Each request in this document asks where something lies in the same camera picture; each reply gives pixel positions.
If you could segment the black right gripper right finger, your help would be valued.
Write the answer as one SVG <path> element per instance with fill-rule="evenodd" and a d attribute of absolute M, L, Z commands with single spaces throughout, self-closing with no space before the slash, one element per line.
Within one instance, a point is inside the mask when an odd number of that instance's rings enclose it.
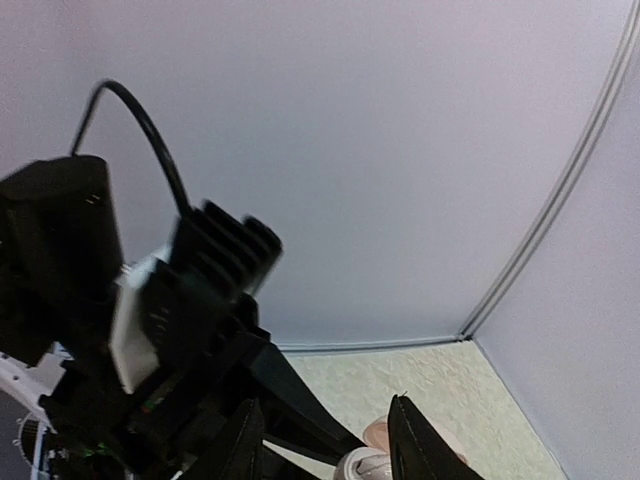
<path fill-rule="evenodd" d="M 396 480 L 483 480 L 464 463 L 406 395 L 390 404 L 388 433 Z"/>

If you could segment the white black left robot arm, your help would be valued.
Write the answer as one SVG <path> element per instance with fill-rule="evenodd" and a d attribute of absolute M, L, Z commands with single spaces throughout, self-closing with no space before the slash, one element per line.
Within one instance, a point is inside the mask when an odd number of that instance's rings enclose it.
<path fill-rule="evenodd" d="M 35 365 L 69 353 L 36 398 L 67 449 L 63 477 L 204 479 L 231 419 L 257 435 L 241 475 L 297 479 L 272 442 L 337 464 L 361 441 L 319 402 L 270 334 L 253 296 L 282 252 L 253 217 L 212 202 L 181 214 L 163 256 L 129 272 L 106 162 L 34 161 L 1 182 L 1 349 Z"/>

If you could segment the aluminium corner frame post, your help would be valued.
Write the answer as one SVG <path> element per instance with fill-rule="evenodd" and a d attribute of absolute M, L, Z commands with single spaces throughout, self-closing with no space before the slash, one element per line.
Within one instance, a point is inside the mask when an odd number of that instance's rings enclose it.
<path fill-rule="evenodd" d="M 553 226 L 602 136 L 629 69 L 638 38 L 639 2 L 634 0 L 607 75 L 569 158 L 517 248 L 459 329 L 456 334 L 458 341 L 470 341 L 474 338 Z"/>

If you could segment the round white pink case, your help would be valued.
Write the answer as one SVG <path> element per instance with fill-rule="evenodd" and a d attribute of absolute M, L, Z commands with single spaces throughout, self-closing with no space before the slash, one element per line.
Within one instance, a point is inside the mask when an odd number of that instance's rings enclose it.
<path fill-rule="evenodd" d="M 388 423 L 379 417 L 363 431 L 364 447 L 345 455 L 335 467 L 335 480 L 391 480 Z"/>

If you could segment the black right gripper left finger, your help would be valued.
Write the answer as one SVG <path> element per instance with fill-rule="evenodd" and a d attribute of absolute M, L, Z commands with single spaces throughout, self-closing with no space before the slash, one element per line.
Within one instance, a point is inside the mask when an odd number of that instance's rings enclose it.
<path fill-rule="evenodd" d="M 184 473 L 193 480 L 262 478 L 264 418 L 256 399 L 245 400 L 205 452 Z"/>

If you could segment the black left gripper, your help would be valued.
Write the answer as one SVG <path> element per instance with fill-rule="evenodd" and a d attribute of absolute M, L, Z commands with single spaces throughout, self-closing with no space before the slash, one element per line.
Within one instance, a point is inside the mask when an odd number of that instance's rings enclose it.
<path fill-rule="evenodd" d="M 362 447 L 267 338 L 256 301 L 244 296 L 190 367 L 162 367 L 133 394 L 99 385 L 76 362 L 64 362 L 60 383 L 39 400 L 54 431 L 54 478 L 184 478 L 252 399 L 265 417 L 266 438 L 280 447 L 309 458 L 342 458 Z M 246 356 L 251 386 L 241 369 Z"/>

